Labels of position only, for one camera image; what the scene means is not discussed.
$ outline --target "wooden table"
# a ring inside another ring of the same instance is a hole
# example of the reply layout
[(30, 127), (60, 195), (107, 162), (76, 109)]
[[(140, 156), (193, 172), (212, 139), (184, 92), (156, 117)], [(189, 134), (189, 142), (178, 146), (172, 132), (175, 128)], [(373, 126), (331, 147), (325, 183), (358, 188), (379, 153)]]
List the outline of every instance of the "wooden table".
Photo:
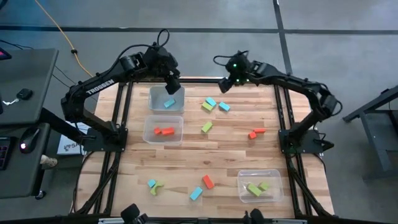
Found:
[[(112, 216), (119, 217), (122, 210), (135, 203), (142, 213), (150, 217), (241, 218), (245, 210), (250, 212), (254, 208), (260, 209), (269, 218), (294, 217), (285, 158), (280, 153), (277, 138), (280, 127), (272, 86), (232, 87), (222, 94), (217, 84), (184, 83), (181, 146), (150, 145), (142, 140), (144, 120), (152, 114), (148, 109), (151, 86), (153, 84), (133, 86), (127, 121), (129, 138), (119, 166)], [(111, 120), (117, 88), (114, 85), (99, 95), (95, 115), (103, 120)], [(218, 108), (211, 113), (204, 111), (201, 104), (207, 96), (229, 104), (230, 112), (225, 113)], [(290, 97), (295, 119), (300, 121), (309, 113), (308, 100), (294, 92)], [(208, 134), (203, 134), (201, 127), (207, 121), (211, 121), (213, 127)], [(248, 141), (251, 130), (263, 127), (267, 129), (264, 135)], [(78, 208), (98, 185), (103, 156), (103, 152), (94, 153), (83, 168), (78, 185)], [(311, 154), (303, 155), (303, 163), (309, 189), (324, 208), (333, 213), (322, 163)], [(242, 203), (238, 197), (236, 176), (240, 170), (246, 169), (277, 169), (282, 176), (283, 200)], [(215, 183), (212, 190), (207, 190), (201, 180), (206, 174)], [(158, 196), (149, 193), (149, 179), (164, 182), (165, 186), (159, 189)], [(202, 196), (192, 201), (189, 196), (196, 186), (201, 186), (204, 191)], [(300, 208), (304, 212), (301, 191), (298, 192)], [(106, 197), (107, 193), (103, 197), (103, 207)]]

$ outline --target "blue block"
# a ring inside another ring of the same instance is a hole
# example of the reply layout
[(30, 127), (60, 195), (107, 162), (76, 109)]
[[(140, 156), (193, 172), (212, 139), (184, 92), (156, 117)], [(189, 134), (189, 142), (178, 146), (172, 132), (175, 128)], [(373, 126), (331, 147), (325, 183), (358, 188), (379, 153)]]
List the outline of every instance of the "blue block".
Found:
[(229, 111), (229, 106), (227, 104), (225, 104), (224, 102), (219, 103), (218, 105), (221, 109), (225, 110), (225, 111)]
[(152, 188), (156, 184), (156, 181), (154, 179), (148, 180), (148, 186)]
[(174, 103), (175, 103), (175, 100), (174, 100), (174, 99), (171, 99), (171, 100), (169, 100), (169, 101), (167, 101), (167, 102), (164, 103), (164, 107), (169, 108), (169, 107), (171, 107)]
[(208, 98), (206, 98), (206, 102), (208, 103), (208, 104), (210, 104), (210, 106), (216, 106), (216, 101), (214, 101), (213, 99), (212, 99), (212, 97), (208, 97)]
[(203, 190), (202, 190), (200, 187), (197, 187), (197, 188), (192, 192), (192, 194), (191, 194), (191, 196), (190, 196), (191, 199), (192, 199), (192, 200), (196, 200), (202, 192), (203, 192)]

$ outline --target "gray desk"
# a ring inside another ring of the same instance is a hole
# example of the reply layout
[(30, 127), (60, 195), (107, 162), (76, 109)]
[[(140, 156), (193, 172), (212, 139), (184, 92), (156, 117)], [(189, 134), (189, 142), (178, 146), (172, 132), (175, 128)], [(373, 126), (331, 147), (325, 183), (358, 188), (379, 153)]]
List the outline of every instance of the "gray desk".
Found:
[(0, 136), (15, 136), (17, 141), (12, 147), (12, 152), (6, 170), (0, 170), (0, 198), (27, 197), (37, 195), (40, 190), (44, 170), (41, 169), (40, 158), (47, 148), (50, 125), (40, 124), (40, 133), (35, 149), (29, 154), (19, 150), (18, 140), (24, 131), (31, 125), (21, 128), (1, 128)]
[(11, 102), (23, 88), (33, 91), (29, 100), (3, 107), (0, 125), (34, 124), (38, 122), (58, 50), (12, 50), (12, 59), (0, 61), (0, 96)]

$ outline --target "transparent container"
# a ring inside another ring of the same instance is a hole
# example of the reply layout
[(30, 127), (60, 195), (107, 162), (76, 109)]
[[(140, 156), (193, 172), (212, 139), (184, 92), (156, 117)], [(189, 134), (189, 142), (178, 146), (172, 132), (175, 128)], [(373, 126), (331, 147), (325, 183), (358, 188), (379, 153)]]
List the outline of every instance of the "transparent container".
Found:
[[(175, 103), (166, 108), (164, 103), (174, 98)], [(169, 95), (164, 86), (152, 86), (149, 90), (148, 107), (154, 113), (183, 113), (185, 89), (181, 86), (173, 95)]]
[[(238, 173), (238, 194), (243, 203), (251, 202), (278, 202), (284, 197), (282, 179), (280, 173), (275, 169), (267, 170), (241, 170)], [(250, 183), (258, 186), (265, 182), (269, 188), (256, 197), (246, 190)]]
[[(143, 140), (149, 144), (178, 146), (182, 143), (184, 119), (181, 116), (149, 115), (145, 119)], [(174, 128), (174, 134), (155, 134), (155, 128)]]

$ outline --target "green block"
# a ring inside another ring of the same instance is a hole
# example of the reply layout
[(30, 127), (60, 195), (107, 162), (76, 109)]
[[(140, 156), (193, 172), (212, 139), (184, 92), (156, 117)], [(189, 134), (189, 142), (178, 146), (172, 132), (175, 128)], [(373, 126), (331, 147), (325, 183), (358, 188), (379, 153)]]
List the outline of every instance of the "green block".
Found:
[(261, 182), (258, 186), (257, 186), (261, 191), (266, 191), (268, 190), (269, 186), (267, 183), (265, 182)]
[(202, 131), (204, 133), (207, 133), (209, 131), (209, 129), (213, 126), (213, 124), (211, 122), (207, 122), (203, 127), (202, 127)]
[(252, 193), (254, 196), (258, 197), (261, 194), (261, 190), (258, 189), (254, 184), (250, 183), (248, 184), (248, 186), (246, 187), (246, 189)]
[(164, 184), (163, 183), (161, 183), (161, 182), (156, 182), (156, 184), (152, 187), (152, 189), (150, 190), (150, 193), (153, 195), (153, 196), (156, 196), (156, 188), (157, 187), (163, 187), (164, 186)]
[(213, 107), (206, 102), (203, 102), (203, 104), (201, 106), (206, 108), (208, 111), (211, 111), (213, 109)]

